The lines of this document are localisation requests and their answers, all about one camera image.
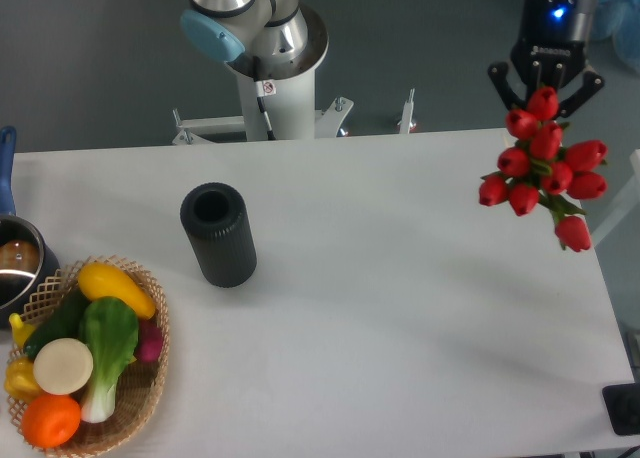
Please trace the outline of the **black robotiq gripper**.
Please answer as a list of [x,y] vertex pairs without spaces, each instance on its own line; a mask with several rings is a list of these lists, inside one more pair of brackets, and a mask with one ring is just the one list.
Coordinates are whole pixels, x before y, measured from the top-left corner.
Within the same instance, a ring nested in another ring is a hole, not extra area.
[[[524,0],[520,28],[510,60],[494,61],[487,75],[507,109],[524,109],[540,86],[559,90],[583,72],[591,24],[598,0]],[[508,76],[524,86],[519,96]],[[581,87],[559,104],[557,116],[568,118],[605,85],[595,71],[583,73]]]

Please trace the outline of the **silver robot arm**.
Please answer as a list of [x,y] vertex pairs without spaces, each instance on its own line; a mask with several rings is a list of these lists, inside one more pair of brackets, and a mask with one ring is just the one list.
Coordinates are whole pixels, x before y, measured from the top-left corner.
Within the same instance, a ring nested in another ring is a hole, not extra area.
[[[604,85],[587,63],[597,0],[524,0],[518,38],[506,62],[488,76],[505,107],[523,108],[543,87],[560,90],[574,78],[581,87],[560,101],[567,118]],[[209,59],[254,81],[284,80],[314,69],[328,50],[323,21],[300,0],[189,0],[180,26]]]

